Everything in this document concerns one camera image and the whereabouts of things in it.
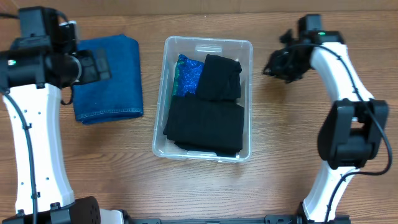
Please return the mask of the blue sequin garment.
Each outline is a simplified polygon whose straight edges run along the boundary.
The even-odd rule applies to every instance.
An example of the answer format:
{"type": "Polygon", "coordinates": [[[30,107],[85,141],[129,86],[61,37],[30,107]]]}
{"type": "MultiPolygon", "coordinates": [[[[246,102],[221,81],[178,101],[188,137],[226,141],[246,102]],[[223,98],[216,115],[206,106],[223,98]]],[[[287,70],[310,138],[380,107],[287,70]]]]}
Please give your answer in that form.
{"type": "Polygon", "coordinates": [[[175,66],[172,94],[177,96],[185,96],[187,93],[195,94],[203,67],[203,62],[180,54],[175,66]]]}

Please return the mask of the teal blue towel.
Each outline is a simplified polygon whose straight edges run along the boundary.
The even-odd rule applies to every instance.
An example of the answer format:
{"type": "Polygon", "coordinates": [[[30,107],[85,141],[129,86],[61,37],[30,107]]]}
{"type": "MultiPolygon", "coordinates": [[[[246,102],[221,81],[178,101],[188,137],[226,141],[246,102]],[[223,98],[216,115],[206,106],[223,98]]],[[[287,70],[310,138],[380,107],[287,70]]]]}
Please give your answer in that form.
{"type": "Polygon", "coordinates": [[[75,119],[96,124],[144,115],[139,44],[124,34],[82,40],[80,50],[103,49],[111,78],[73,87],[75,119]]]}

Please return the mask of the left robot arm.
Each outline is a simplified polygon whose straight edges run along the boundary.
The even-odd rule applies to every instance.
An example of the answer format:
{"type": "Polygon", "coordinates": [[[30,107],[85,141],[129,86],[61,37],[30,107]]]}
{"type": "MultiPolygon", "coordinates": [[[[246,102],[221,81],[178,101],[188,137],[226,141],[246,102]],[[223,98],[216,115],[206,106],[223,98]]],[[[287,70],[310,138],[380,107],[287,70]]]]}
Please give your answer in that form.
{"type": "Polygon", "coordinates": [[[7,223],[124,223],[94,197],[77,199],[60,136],[62,90],[111,78],[104,50],[78,50],[76,24],[48,7],[18,11],[21,35],[1,52],[1,94],[12,124],[16,213],[7,223]]]}

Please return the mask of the black cloth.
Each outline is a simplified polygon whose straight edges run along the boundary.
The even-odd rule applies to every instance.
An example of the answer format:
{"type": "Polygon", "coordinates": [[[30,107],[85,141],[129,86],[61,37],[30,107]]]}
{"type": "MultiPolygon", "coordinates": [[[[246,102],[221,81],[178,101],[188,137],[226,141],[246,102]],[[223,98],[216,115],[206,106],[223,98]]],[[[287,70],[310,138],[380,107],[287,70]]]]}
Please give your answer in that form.
{"type": "Polygon", "coordinates": [[[244,108],[230,101],[173,96],[163,134],[188,149],[235,154],[243,149],[244,108]]]}

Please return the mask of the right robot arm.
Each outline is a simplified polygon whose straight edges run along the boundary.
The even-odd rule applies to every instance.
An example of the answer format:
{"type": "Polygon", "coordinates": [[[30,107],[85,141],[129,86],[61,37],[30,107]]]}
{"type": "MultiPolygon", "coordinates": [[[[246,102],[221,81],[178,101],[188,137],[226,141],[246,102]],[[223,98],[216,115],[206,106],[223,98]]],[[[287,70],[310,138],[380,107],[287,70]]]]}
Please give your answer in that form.
{"type": "Polygon", "coordinates": [[[268,215],[265,223],[350,223],[336,208],[356,175],[380,176],[392,166],[392,148],[384,128],[388,104],[375,100],[351,63],[338,31],[323,28],[319,14],[298,20],[298,37],[288,30],[279,38],[284,48],[273,52],[265,75],[292,83],[314,69],[322,78],[331,109],[317,139],[320,170],[295,215],[268,215]]]}

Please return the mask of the black garment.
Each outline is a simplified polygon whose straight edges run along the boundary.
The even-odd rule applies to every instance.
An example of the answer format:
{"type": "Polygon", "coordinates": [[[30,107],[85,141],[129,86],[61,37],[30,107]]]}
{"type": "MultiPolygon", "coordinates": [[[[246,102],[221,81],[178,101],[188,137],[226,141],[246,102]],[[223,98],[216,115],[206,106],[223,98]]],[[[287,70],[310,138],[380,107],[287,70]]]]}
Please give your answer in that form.
{"type": "MultiPolygon", "coordinates": [[[[201,100],[230,101],[237,104],[237,99],[241,97],[241,64],[230,58],[217,55],[207,55],[203,63],[204,67],[198,81],[196,93],[187,93],[185,96],[194,95],[201,100]]],[[[229,155],[205,149],[188,149],[187,146],[179,145],[176,142],[174,144],[187,151],[214,152],[218,156],[234,157],[238,153],[229,155]]]]}

